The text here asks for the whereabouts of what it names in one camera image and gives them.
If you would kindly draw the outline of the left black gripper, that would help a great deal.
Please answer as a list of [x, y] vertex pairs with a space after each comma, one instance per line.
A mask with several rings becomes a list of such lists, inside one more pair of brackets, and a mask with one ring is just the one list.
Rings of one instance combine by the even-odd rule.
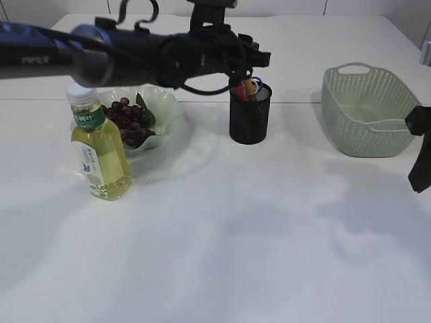
[[189, 31], [167, 37], [160, 46], [160, 75], [164, 87], [187, 88], [188, 79], [223, 73], [227, 88], [251, 76], [255, 67], [268, 67], [270, 52], [262, 52], [253, 37], [235, 34], [225, 23], [236, 1], [192, 1]]

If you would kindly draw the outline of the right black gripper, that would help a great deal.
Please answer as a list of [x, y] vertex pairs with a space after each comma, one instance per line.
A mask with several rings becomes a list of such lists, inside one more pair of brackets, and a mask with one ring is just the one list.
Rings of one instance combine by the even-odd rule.
[[406, 126], [413, 136], [424, 140], [418, 158], [408, 175], [414, 192], [421, 193], [430, 188], [430, 125], [431, 107], [416, 106], [405, 118]]

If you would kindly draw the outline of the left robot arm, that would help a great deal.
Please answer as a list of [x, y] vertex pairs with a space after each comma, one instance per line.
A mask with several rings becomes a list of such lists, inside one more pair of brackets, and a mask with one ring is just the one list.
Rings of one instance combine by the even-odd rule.
[[223, 73], [228, 87], [248, 79], [255, 67], [270, 63], [253, 38], [225, 23], [235, 1], [195, 1], [186, 33], [160, 35], [147, 20], [123, 30], [127, 2], [116, 20], [97, 17], [70, 33], [1, 23], [1, 78], [68, 75], [83, 87], [151, 84], [194, 93], [187, 80]]

